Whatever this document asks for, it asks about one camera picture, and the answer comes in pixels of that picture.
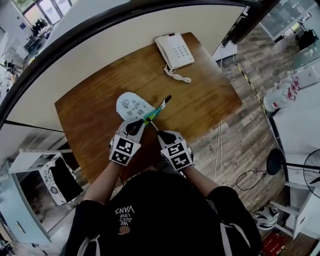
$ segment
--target white telephone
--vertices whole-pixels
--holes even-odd
[[[191,83],[191,79],[188,77],[182,77],[181,75],[175,74],[177,68],[195,62],[186,42],[179,33],[167,34],[159,36],[155,39],[155,43],[158,46],[167,66],[164,68],[165,73],[178,80],[184,81],[185,83]]]

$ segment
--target wooden table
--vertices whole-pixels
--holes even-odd
[[[121,94],[136,93],[154,107],[172,95],[154,123],[161,130],[181,133],[189,143],[241,106],[232,85],[197,38],[190,32],[182,37],[195,62],[177,73],[190,77],[191,84],[164,73],[166,63],[154,43],[97,71],[55,103],[69,145],[90,183],[109,162],[109,142],[123,121],[116,112]],[[157,133],[151,125],[140,143],[123,180],[160,159]]]

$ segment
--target helmet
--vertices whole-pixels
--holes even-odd
[[[263,206],[252,214],[258,229],[271,230],[277,224],[279,211],[274,206]]]

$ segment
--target fan blade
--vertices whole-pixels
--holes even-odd
[[[315,183],[317,183],[317,182],[320,182],[320,177],[314,179],[313,181],[311,181],[311,182],[310,182],[310,185],[311,185],[311,184],[315,184]]]

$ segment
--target fan stand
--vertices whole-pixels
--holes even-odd
[[[279,149],[275,148],[275,149],[271,150],[271,152],[268,155],[268,158],[266,160],[266,172],[272,176],[276,175],[280,171],[281,166],[308,168],[308,169],[314,169],[314,170],[320,171],[319,166],[311,166],[311,165],[285,162],[285,158],[284,158],[284,155],[282,154],[282,152]]]

